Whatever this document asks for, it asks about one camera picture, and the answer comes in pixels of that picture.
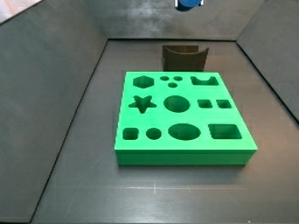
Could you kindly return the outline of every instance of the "blue object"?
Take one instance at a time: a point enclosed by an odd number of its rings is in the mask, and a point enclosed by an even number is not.
[[[202,3],[202,0],[179,0],[176,10],[188,11]]]

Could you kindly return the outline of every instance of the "star-shaped hole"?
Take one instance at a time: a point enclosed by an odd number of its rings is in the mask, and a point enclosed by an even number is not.
[[[156,108],[156,105],[151,102],[152,96],[147,97],[135,96],[135,102],[128,105],[129,108],[138,108],[143,114],[148,108]]]

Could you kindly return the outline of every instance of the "shape sorter board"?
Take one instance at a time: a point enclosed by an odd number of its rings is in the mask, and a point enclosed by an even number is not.
[[[125,73],[119,165],[244,165],[256,150],[218,73]]]

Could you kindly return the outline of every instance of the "square hole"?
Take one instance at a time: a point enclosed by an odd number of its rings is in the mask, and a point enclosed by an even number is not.
[[[230,101],[228,100],[216,100],[219,107],[222,109],[231,109]]]
[[[240,139],[236,124],[210,124],[210,134],[214,139]]]
[[[199,106],[202,109],[211,109],[211,101],[210,100],[198,100]]]
[[[123,138],[124,140],[136,140],[138,139],[139,130],[136,128],[125,128],[123,130]]]

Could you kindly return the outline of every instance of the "small circular hole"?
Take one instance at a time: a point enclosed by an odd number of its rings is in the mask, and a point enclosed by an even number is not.
[[[183,80],[183,77],[182,77],[182,76],[175,76],[174,79],[175,79],[176,81],[182,81],[182,80]]]
[[[178,87],[178,84],[174,83],[174,82],[171,82],[171,83],[168,84],[168,87],[170,87],[170,88],[176,88],[176,87]]]
[[[168,81],[170,78],[168,78],[167,76],[162,76],[162,77],[160,77],[160,80],[162,80],[162,81]]]
[[[162,131],[159,129],[152,128],[146,132],[146,135],[150,139],[156,140],[162,137]]]

